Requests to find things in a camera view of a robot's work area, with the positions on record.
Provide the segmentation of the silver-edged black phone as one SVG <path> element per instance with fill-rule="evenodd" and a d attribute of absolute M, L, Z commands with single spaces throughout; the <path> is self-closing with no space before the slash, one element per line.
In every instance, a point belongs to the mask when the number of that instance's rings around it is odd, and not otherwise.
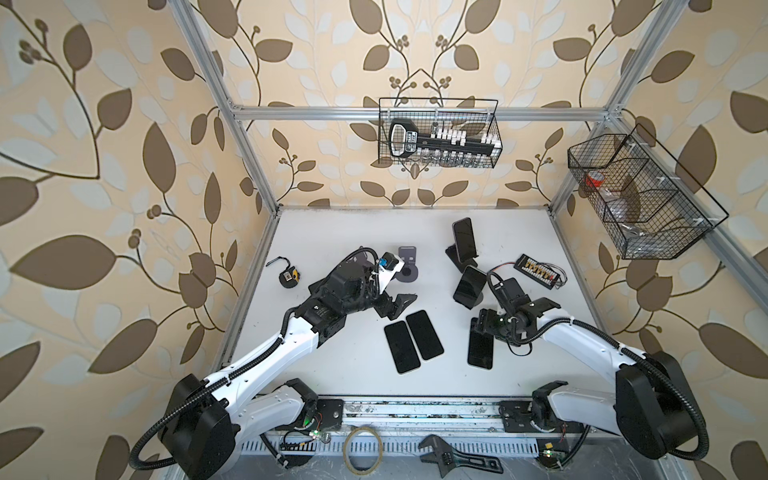
<path fill-rule="evenodd" d="M 425 310 L 408 315 L 406 323 L 416 347 L 424 360 L 431 360 L 444 353 L 444 347 Z"/>

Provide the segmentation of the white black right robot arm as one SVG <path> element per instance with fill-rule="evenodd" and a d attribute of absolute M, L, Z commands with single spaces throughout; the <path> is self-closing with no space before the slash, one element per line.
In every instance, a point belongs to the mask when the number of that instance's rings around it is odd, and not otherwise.
<path fill-rule="evenodd" d="M 480 275 L 500 310 L 484 309 L 476 331 L 511 351 L 544 341 L 564 350 L 608 383 L 608 390 L 580 389 L 553 380 L 531 395 L 529 422 L 542 432 L 579 423 L 620 435 L 649 459 L 672 455 L 698 461 L 710 450 L 706 420 L 679 362 L 664 351 L 627 346 L 576 319 L 560 304 L 531 299 L 513 279 Z"/>

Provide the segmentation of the dark phone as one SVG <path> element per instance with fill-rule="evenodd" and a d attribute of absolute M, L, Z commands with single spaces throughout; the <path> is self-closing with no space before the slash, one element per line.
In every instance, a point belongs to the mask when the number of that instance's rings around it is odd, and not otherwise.
<path fill-rule="evenodd" d="M 397 321 L 385 326 L 384 334 L 399 374 L 405 374 L 421 366 L 419 354 L 405 321 Z"/>

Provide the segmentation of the green-cased phone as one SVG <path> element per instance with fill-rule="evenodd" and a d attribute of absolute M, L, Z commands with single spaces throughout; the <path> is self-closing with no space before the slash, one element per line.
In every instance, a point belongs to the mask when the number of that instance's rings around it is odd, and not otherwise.
<path fill-rule="evenodd" d="M 474 266 L 467 266 L 453 293 L 453 300 L 467 309 L 473 309 L 483 301 L 483 289 L 487 277 Z"/>

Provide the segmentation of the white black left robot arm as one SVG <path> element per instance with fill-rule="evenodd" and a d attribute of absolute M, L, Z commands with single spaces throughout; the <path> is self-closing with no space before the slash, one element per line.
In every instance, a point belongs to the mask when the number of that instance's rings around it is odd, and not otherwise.
<path fill-rule="evenodd" d="M 129 466 L 150 471 L 177 465 L 189 479 L 209 479 L 236 463 L 244 442 L 314 418 L 317 396 L 303 381 L 292 379 L 271 393 L 265 387 L 338 333 L 349 315 L 373 309 L 397 319 L 417 298 L 386 291 L 404 266 L 390 252 L 351 252 L 310 285 L 308 298 L 285 312 L 267 341 L 203 379 L 190 374 L 180 380 L 165 415 L 131 449 Z"/>

